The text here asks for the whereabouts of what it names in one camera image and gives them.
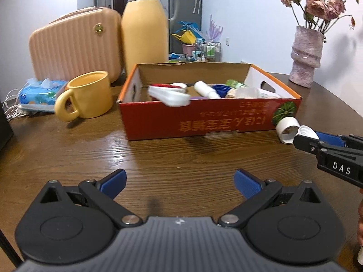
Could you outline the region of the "person's left hand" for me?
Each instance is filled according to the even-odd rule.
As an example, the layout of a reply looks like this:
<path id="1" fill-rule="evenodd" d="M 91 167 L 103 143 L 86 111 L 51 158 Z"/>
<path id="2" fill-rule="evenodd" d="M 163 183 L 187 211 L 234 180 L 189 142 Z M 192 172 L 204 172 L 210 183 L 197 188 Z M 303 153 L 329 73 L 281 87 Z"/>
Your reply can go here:
<path id="1" fill-rule="evenodd" d="M 363 199 L 361 200 L 359 207 L 358 207 L 358 231 L 357 231 L 357 240 L 360 244 L 360 250 L 358 253 L 358 263 L 363 265 Z"/>

